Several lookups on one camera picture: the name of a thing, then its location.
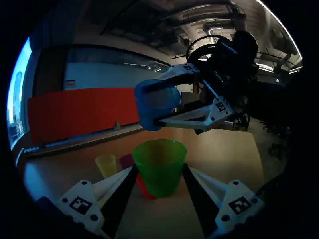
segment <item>blue cup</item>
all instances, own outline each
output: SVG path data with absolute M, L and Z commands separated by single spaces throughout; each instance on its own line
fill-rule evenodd
M 144 86 L 157 82 L 161 82 L 161 80 L 145 80 L 134 89 L 138 118 L 141 126 L 148 131 L 160 130 L 162 127 L 155 126 L 154 119 L 173 112 L 181 101 L 181 95 L 175 87 L 168 87 L 150 93 L 142 91 Z

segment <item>floor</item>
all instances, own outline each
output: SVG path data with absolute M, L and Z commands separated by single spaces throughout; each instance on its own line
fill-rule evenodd
M 273 143 L 279 143 L 280 139 L 278 136 L 267 133 L 263 129 L 263 125 L 259 120 L 251 118 L 248 128 L 248 132 L 252 133 L 259 151 L 259 155 L 262 161 L 262 167 L 264 171 L 265 183 L 273 179 L 277 175 L 284 171 L 286 165 L 286 158 L 278 160 L 277 157 L 269 155 L 269 148 Z

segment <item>ceiling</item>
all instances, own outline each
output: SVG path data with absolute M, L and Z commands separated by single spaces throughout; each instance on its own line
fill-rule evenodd
M 301 57 L 280 23 L 256 0 L 87 0 L 77 35 L 116 35 L 161 51 L 185 55 L 194 40 L 246 30 L 257 40 L 256 63 L 288 71 Z M 207 38 L 193 49 L 211 43 Z

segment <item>robotic arm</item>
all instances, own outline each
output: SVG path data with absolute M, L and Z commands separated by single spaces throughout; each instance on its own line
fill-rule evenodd
M 189 49 L 197 41 L 211 36 L 199 38 Z M 204 45 L 190 55 L 188 49 L 186 64 L 172 65 L 160 78 L 162 82 L 144 86 L 144 93 L 149 93 L 181 84 L 201 83 L 209 94 L 202 107 L 191 107 L 161 116 L 154 120 L 154 125 L 205 132 L 220 126 L 230 116 L 237 114 L 234 110 L 236 106 L 241 105 L 242 112 L 245 110 L 245 106 L 239 101 L 245 97 L 245 89 L 254 81 L 258 70 L 258 65 L 254 63 L 258 50 L 257 42 L 245 31 L 237 31 L 234 41 L 219 35 L 214 36 L 219 38 L 216 44 Z M 206 61 L 199 59 L 208 54 L 211 54 L 211 57 Z

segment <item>red cup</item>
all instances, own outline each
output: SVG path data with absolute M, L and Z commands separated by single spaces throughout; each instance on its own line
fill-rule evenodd
M 157 197 L 151 195 L 148 191 L 147 188 L 142 180 L 141 175 L 138 173 L 137 177 L 136 177 L 136 182 L 138 184 L 138 187 L 141 190 L 141 193 L 144 195 L 144 197 L 148 198 L 148 199 L 156 199 Z

